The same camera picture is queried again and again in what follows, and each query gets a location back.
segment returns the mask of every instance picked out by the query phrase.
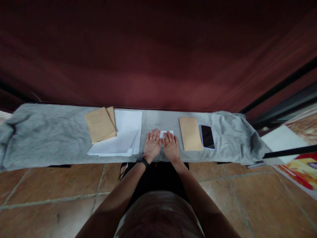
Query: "hand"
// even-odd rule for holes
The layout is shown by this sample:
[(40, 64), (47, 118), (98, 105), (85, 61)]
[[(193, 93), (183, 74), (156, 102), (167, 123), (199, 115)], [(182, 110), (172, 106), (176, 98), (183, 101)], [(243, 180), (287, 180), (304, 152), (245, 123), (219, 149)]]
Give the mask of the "hand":
[(167, 134), (164, 133), (164, 138), (163, 150), (166, 157), (171, 161), (172, 164), (181, 160), (181, 158), (179, 157), (177, 137), (170, 132), (167, 132)]
[(159, 139), (160, 134), (161, 131), (155, 129), (152, 130), (151, 133), (148, 133), (146, 137), (143, 158), (145, 158), (149, 164), (161, 150), (162, 140)]

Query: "person's right hand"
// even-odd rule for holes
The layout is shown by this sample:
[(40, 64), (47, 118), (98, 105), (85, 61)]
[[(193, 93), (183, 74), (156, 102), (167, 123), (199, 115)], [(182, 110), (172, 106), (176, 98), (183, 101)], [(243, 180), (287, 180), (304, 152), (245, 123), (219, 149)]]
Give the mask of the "person's right hand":
[(164, 153), (166, 157), (170, 160), (170, 162), (173, 164), (174, 162), (180, 160), (178, 139), (169, 131), (167, 132), (167, 134), (164, 133), (164, 138), (165, 139), (162, 140)]

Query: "gray cloth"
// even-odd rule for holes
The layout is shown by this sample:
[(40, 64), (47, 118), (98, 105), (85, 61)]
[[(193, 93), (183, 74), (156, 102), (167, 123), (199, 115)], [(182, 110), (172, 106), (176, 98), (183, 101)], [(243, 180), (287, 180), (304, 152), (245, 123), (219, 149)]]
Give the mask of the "gray cloth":
[[(95, 107), (24, 104), (0, 125), (1, 170), (63, 164), (135, 162), (131, 157), (88, 156), (91, 139), (84, 114)], [(242, 114), (142, 111), (140, 152), (151, 130), (173, 130), (179, 138), (184, 162), (254, 163), (264, 156), (264, 142)], [(210, 125), (215, 150), (184, 151), (179, 117), (195, 117), (198, 125)], [(154, 161), (168, 161), (161, 150)]]

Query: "wristwatch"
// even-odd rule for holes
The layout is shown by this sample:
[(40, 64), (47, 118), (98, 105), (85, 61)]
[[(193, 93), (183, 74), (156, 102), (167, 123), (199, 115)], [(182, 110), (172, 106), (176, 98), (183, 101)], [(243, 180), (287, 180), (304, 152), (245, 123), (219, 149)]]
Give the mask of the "wristwatch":
[(143, 164), (145, 165), (145, 168), (146, 168), (146, 169), (147, 169), (148, 166), (149, 166), (149, 163), (148, 163), (148, 162), (146, 161), (146, 159), (144, 159), (143, 157), (137, 158), (136, 161), (143, 163)]

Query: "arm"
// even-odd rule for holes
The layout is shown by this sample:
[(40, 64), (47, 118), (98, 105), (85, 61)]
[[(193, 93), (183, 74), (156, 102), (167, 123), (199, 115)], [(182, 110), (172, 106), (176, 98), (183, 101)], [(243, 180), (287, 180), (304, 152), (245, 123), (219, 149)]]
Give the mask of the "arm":
[[(161, 149), (159, 136), (157, 129), (147, 135), (143, 157), (149, 164)], [(113, 237), (144, 171), (144, 164), (137, 163), (88, 219), (76, 238)]]
[(191, 206), (206, 237), (240, 237), (217, 205), (202, 189), (179, 157), (178, 140), (170, 132), (164, 134), (163, 148), (166, 157), (181, 178)]

